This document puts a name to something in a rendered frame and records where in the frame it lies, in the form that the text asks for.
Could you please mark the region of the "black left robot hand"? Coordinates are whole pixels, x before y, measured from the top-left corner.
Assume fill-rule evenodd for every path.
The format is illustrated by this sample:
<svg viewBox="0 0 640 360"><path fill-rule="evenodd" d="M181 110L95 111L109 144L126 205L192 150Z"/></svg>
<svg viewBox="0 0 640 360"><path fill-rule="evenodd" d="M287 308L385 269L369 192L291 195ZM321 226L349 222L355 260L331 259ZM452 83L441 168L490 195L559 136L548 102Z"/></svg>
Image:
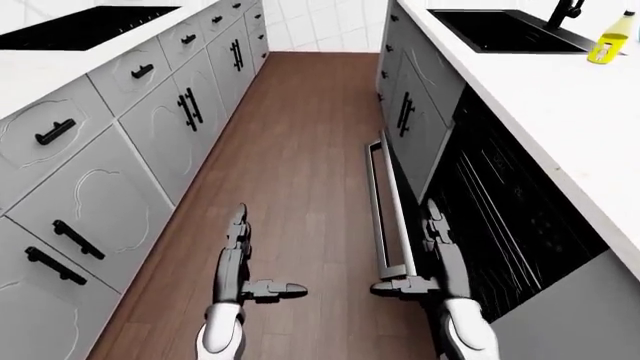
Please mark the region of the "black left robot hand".
<svg viewBox="0 0 640 360"><path fill-rule="evenodd" d="M213 303L244 305L246 301L253 301L258 304L273 304L283 299L307 296L308 289L300 284L276 282L271 279L250 280L252 229L247 215L246 204L239 203L229 223L227 245L219 254L213 281Z"/></svg>

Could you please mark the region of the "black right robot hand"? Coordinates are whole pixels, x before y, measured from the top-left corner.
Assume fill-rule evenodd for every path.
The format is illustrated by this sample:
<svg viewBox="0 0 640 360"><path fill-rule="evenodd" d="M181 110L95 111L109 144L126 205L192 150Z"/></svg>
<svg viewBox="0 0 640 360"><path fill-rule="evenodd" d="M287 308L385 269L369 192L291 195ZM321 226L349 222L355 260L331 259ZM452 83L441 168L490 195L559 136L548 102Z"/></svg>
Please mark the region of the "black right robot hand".
<svg viewBox="0 0 640 360"><path fill-rule="evenodd" d="M446 299L470 298L468 272L458 245L450 237L450 226L435 201L427 200L427 216L422 218L423 248L431 266L430 278L406 275L402 279L381 281L370 293L383 298L419 301L443 293Z"/></svg>

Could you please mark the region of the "black dishwasher body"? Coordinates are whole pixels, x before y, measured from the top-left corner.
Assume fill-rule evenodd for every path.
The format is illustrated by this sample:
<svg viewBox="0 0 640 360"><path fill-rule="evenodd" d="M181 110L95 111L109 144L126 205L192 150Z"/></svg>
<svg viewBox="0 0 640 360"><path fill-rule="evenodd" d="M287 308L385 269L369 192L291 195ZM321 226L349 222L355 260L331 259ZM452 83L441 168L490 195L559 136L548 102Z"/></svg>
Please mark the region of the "black dishwasher body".
<svg viewBox="0 0 640 360"><path fill-rule="evenodd" d="M489 322L608 245L470 86L425 197L447 218Z"/></svg>

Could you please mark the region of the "silver dishwasher door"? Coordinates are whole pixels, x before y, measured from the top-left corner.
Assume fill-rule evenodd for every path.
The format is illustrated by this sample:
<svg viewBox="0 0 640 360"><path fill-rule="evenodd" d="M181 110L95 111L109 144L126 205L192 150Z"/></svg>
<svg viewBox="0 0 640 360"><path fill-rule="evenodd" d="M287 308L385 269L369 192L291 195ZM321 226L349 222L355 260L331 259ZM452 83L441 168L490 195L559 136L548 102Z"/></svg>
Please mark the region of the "silver dishwasher door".
<svg viewBox="0 0 640 360"><path fill-rule="evenodd" d="M365 146L379 278L435 275L421 213L385 131Z"/></svg>

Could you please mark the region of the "grey cabinet door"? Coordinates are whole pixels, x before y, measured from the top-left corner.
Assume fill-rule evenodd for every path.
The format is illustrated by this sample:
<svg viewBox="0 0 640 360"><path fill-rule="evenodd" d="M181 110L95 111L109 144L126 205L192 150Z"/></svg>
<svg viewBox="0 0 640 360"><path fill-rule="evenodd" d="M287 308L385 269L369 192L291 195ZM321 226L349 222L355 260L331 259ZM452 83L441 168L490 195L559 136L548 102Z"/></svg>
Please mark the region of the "grey cabinet door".
<svg viewBox="0 0 640 360"><path fill-rule="evenodd" d="M226 110L224 109L214 72L206 51L201 50L188 60L181 68L174 72L173 78L178 86L180 95L185 96L192 115L193 107L189 99L186 98L186 88L190 87L194 93L203 123L200 124L195 116L193 116L197 131L192 131L188 125L187 127L195 134L205 155L208 155L225 128L229 116L227 116Z"/></svg>
<svg viewBox="0 0 640 360"><path fill-rule="evenodd" d="M27 259L34 246L86 278ZM85 360L120 295L8 218L0 218L0 360Z"/></svg>
<svg viewBox="0 0 640 360"><path fill-rule="evenodd" d="M239 40L244 61L244 68L240 72L233 66L234 56L230 50L235 39ZM231 117L255 77L249 36L244 20L237 20L206 48L224 109L227 116Z"/></svg>
<svg viewBox="0 0 640 360"><path fill-rule="evenodd" d="M120 118L120 123L172 203L181 202L204 159L178 106L179 91L165 80Z"/></svg>
<svg viewBox="0 0 640 360"><path fill-rule="evenodd" d="M8 212L114 290L131 284L172 209L116 128L109 128ZM82 254L52 223L64 221L105 254Z"/></svg>

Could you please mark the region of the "grey cabinet side panel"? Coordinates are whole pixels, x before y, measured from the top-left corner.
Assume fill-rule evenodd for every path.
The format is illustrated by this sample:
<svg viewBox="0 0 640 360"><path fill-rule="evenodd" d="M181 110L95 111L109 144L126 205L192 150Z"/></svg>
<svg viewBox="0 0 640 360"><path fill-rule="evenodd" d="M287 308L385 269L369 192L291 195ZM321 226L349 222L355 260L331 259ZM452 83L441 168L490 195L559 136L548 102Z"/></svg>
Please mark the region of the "grey cabinet side panel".
<svg viewBox="0 0 640 360"><path fill-rule="evenodd" d="M605 251L491 326L501 360L640 360L640 281Z"/></svg>

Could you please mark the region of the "grey sink cabinet unit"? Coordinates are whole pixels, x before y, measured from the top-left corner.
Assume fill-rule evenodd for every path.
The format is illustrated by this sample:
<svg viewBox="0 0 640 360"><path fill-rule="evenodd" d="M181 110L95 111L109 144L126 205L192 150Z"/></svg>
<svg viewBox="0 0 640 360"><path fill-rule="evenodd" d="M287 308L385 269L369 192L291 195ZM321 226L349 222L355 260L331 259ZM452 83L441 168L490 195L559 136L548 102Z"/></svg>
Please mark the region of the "grey sink cabinet unit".
<svg viewBox="0 0 640 360"><path fill-rule="evenodd" d="M393 22L391 15L399 20ZM388 53L385 45L393 47ZM381 77L381 71L389 75ZM417 25L399 0L389 0L376 76L387 135L416 200L422 200L454 128L453 113L465 80ZM404 92L415 112L408 131L396 128Z"/></svg>

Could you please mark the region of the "long grey cabinet row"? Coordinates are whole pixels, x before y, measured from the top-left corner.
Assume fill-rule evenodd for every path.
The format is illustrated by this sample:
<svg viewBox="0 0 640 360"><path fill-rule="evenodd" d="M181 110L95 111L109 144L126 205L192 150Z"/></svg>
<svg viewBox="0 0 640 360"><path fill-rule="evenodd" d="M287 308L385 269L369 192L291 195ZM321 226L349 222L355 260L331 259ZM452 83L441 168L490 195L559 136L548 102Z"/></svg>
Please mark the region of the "long grey cabinet row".
<svg viewBox="0 0 640 360"><path fill-rule="evenodd" d="M0 33L0 360L86 360L267 56L264 0Z"/></svg>

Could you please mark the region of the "grey drawer front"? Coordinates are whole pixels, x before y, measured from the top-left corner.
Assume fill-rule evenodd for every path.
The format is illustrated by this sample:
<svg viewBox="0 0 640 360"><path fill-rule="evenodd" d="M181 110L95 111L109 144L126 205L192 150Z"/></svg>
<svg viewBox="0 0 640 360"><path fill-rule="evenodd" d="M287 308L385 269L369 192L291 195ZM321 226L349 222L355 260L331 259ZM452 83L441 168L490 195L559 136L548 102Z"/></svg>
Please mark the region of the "grey drawer front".
<svg viewBox="0 0 640 360"><path fill-rule="evenodd" d="M195 34L190 44L182 44L181 38ZM190 17L158 35L161 47L171 68L179 68L203 47L204 36L197 17Z"/></svg>
<svg viewBox="0 0 640 360"><path fill-rule="evenodd" d="M229 14L229 8L229 0L218 0L214 4L205 8L199 14L199 20L203 31L209 34L221 32L234 23L239 17L231 16ZM212 19L218 16L222 16L223 20L220 23L212 23Z"/></svg>
<svg viewBox="0 0 640 360"><path fill-rule="evenodd" d="M260 1L261 0L229 0L229 14L233 17L240 17ZM241 7L237 9L232 8L232 5L235 3L241 3Z"/></svg>
<svg viewBox="0 0 640 360"><path fill-rule="evenodd" d="M53 122L74 119L76 125L47 146L34 135L46 134ZM0 209L23 194L96 137L111 113L84 78L0 120Z"/></svg>
<svg viewBox="0 0 640 360"><path fill-rule="evenodd" d="M153 64L154 70L141 79L131 71ZM170 67L156 37L128 50L116 59L90 71L88 76L109 109L119 116L170 74Z"/></svg>

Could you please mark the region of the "black kitchen sink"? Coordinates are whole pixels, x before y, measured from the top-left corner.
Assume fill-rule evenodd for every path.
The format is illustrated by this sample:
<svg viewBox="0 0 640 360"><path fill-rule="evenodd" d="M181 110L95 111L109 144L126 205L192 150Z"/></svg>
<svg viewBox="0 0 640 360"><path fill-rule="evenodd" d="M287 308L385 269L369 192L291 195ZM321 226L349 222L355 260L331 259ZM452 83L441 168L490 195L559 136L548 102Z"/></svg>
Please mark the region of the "black kitchen sink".
<svg viewBox="0 0 640 360"><path fill-rule="evenodd" d="M595 42L523 11L431 9L437 20L476 53L585 54Z"/></svg>

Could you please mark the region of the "black kitchen faucet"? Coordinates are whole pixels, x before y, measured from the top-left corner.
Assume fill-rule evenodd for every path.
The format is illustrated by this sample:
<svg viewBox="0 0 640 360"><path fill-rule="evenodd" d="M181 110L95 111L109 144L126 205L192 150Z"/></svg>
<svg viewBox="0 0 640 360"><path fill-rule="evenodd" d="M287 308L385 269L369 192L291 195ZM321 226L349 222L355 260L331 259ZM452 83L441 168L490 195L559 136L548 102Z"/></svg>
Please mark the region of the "black kitchen faucet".
<svg viewBox="0 0 640 360"><path fill-rule="evenodd" d="M566 17L572 19L579 17L582 12L581 8L584 2L585 0L558 0L551 17L545 25L545 29L559 29Z"/></svg>

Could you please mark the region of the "yellow dish soap bottle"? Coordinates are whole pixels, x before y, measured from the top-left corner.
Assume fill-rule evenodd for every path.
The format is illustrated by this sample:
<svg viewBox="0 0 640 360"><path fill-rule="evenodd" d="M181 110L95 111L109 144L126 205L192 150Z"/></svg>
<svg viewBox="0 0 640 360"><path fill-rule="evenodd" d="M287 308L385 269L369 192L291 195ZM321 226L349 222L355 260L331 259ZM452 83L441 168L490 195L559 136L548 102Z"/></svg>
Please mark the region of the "yellow dish soap bottle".
<svg viewBox="0 0 640 360"><path fill-rule="evenodd" d="M634 17L634 11L626 10L622 17L600 36L594 47L589 51L587 61L598 65L610 63L626 44L631 33Z"/></svg>

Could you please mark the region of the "black induction cooktop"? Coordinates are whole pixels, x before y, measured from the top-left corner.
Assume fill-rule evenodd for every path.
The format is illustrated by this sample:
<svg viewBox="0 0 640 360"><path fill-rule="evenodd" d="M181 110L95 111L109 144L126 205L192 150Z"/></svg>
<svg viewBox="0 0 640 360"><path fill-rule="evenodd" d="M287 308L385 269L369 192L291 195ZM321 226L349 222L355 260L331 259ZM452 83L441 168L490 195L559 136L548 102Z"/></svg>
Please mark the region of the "black induction cooktop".
<svg viewBox="0 0 640 360"><path fill-rule="evenodd" d="M177 6L101 5L0 35L0 50L86 51Z"/></svg>

